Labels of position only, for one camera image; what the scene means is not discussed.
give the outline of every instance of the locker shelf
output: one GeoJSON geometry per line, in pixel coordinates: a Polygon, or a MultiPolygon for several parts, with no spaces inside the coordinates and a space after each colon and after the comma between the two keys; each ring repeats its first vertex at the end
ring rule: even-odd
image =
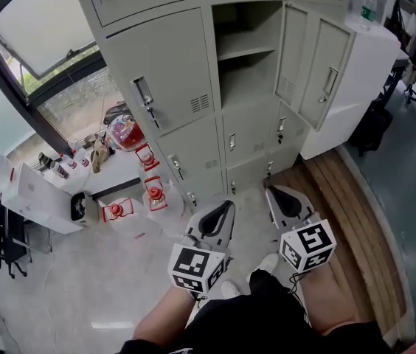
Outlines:
{"type": "Polygon", "coordinates": [[[275,51],[277,48],[269,43],[269,39],[265,33],[257,30],[219,35],[216,41],[218,61],[275,51]]]}
{"type": "Polygon", "coordinates": [[[236,105],[260,103],[273,94],[255,66],[230,69],[220,74],[221,103],[223,109],[236,105]]]}

